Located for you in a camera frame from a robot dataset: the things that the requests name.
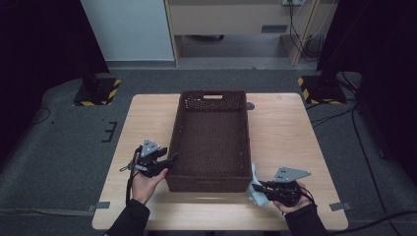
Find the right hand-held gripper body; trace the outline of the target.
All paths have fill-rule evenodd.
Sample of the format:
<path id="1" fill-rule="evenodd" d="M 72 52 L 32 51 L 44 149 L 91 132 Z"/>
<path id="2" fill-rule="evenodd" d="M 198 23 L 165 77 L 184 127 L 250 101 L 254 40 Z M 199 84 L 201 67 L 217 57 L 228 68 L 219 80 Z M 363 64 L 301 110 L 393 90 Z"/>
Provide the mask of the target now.
<path id="1" fill-rule="evenodd" d="M 286 207 L 294 207 L 302 196 L 297 181 L 310 175 L 310 171 L 279 167 L 271 180 L 271 186 L 264 186 L 270 190 L 265 195 L 270 201 L 280 202 Z"/>

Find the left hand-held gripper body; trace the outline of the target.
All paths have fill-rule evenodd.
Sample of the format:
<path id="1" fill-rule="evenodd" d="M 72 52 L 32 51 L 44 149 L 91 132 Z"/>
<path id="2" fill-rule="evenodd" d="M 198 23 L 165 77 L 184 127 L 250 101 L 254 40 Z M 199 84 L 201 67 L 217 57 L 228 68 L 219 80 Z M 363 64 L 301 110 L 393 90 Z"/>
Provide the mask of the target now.
<path id="1" fill-rule="evenodd" d="M 156 176 L 168 166 L 167 159 L 158 161 L 166 154 L 166 147 L 161 147 L 159 144 L 145 139 L 144 144 L 135 151 L 134 167 L 147 177 Z"/>

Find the light blue cloth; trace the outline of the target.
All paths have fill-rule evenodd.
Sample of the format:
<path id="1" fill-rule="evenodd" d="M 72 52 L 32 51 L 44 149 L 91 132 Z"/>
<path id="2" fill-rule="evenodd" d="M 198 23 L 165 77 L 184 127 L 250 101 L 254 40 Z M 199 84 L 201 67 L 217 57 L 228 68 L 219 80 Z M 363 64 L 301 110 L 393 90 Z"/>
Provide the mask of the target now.
<path id="1" fill-rule="evenodd" d="M 261 183 L 258 180 L 257 173 L 256 173 L 256 164 L 252 163 L 252 181 L 250 185 L 248 186 L 249 191 L 249 199 L 258 207 L 263 207 L 268 203 L 268 198 L 264 193 L 257 192 L 255 190 L 255 186 L 260 186 Z"/>

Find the brown woven basket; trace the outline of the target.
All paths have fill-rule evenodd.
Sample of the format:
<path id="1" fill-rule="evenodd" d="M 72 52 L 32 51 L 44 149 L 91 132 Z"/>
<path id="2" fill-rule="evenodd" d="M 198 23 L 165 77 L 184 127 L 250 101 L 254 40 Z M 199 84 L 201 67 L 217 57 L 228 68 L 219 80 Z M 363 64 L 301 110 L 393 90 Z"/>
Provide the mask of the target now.
<path id="1" fill-rule="evenodd" d="M 169 152 L 171 192 L 242 193 L 252 181 L 247 96 L 243 91 L 181 93 Z"/>

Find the person's left hand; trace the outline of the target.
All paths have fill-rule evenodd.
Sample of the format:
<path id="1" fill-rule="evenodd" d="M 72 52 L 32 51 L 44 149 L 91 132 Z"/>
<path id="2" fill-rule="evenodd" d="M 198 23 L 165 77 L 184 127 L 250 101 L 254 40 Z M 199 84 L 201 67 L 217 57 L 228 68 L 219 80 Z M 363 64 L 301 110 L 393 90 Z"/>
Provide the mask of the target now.
<path id="1" fill-rule="evenodd" d="M 132 181 L 132 198 L 145 205 L 152 197 L 157 185 L 165 179 L 167 172 L 168 169 L 164 168 L 158 175 L 147 177 L 136 170 Z"/>

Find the person's right hand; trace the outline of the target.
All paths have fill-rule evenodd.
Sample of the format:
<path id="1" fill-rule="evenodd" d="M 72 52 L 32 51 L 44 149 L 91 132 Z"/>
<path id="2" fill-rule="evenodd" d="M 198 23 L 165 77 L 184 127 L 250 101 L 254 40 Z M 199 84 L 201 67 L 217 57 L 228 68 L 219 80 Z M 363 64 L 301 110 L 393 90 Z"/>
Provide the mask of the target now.
<path id="1" fill-rule="evenodd" d="M 273 202 L 273 205 L 282 213 L 282 214 L 287 214 L 287 213 L 291 213 L 294 212 L 298 209 L 301 209 L 302 207 L 308 206 L 312 203 L 312 201 L 310 200 L 310 196 L 308 195 L 308 192 L 306 190 L 306 186 L 304 183 L 298 181 L 297 184 L 300 186 L 301 190 L 302 190 L 302 196 L 298 202 L 298 204 L 296 206 L 293 207 L 287 207 L 285 205 L 283 205 L 280 202 Z"/>

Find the striped black stand base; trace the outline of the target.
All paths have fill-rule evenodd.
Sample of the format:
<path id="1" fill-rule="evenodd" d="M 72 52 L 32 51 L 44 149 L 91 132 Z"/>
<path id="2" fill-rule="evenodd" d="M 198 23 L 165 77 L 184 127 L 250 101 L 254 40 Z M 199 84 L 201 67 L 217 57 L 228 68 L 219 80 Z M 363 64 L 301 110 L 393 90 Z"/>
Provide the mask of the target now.
<path id="1" fill-rule="evenodd" d="M 315 76 L 301 76 L 297 83 L 308 104 L 342 104 L 346 96 L 335 73 L 321 72 Z"/>
<path id="2" fill-rule="evenodd" d="M 116 78 L 98 78 L 96 74 L 82 77 L 82 85 L 73 102 L 76 106 L 108 105 L 113 100 L 121 81 Z"/>

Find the white partition panel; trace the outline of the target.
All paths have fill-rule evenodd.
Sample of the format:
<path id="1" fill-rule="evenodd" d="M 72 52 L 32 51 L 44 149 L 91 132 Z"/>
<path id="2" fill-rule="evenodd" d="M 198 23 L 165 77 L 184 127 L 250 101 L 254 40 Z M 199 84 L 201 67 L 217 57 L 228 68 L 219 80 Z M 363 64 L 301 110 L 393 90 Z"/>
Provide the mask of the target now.
<path id="1" fill-rule="evenodd" d="M 106 61 L 173 61 L 164 0 L 81 0 Z"/>

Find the black curtain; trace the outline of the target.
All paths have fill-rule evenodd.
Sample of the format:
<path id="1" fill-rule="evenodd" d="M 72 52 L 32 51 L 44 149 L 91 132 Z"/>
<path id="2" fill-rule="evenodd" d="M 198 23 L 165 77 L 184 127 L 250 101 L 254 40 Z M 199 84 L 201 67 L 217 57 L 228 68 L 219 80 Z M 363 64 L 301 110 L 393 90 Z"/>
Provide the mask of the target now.
<path id="1" fill-rule="evenodd" d="M 81 0 L 0 0 L 0 166 L 48 89 L 107 71 Z"/>
<path id="2" fill-rule="evenodd" d="M 417 185 L 417 0 L 339 0 L 317 70 L 356 72 L 383 157 Z"/>

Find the beige wooden desk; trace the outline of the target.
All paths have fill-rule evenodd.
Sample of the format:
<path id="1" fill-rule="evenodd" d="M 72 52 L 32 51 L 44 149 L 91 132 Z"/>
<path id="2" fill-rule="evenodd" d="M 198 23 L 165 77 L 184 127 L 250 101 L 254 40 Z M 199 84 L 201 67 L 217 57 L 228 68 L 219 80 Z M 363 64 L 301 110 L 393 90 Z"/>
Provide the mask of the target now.
<path id="1" fill-rule="evenodd" d="M 328 33 L 340 0 L 164 0 L 174 59 L 185 35 L 279 33 L 296 65 Z"/>

